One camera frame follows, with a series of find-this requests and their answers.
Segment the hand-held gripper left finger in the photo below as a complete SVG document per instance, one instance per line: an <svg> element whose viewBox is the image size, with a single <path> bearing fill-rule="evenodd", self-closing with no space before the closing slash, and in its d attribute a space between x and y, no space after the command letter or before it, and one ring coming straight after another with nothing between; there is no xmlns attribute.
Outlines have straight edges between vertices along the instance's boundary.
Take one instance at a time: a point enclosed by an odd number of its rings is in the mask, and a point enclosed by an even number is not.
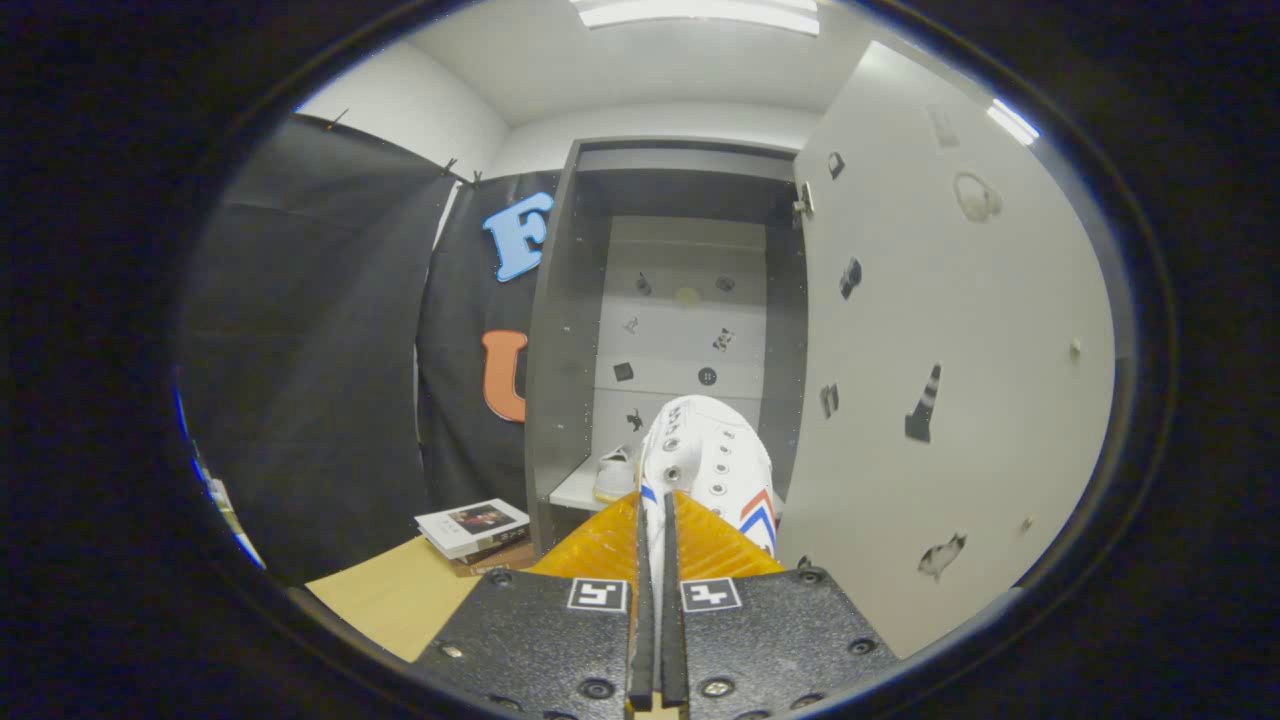
<svg viewBox="0 0 1280 720"><path fill-rule="evenodd" d="M645 512L631 493L525 570L495 568L416 657L479 714L631 719L652 707L655 653Z"/></svg>

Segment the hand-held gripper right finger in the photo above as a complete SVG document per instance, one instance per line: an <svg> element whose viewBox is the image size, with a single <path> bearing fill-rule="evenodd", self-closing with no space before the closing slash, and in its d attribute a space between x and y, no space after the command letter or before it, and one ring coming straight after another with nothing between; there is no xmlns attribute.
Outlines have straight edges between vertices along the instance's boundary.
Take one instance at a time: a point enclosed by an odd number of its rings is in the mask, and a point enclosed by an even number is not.
<svg viewBox="0 0 1280 720"><path fill-rule="evenodd" d="M791 717L899 662L823 568L780 566L680 492L666 520L660 693L681 717Z"/></svg>

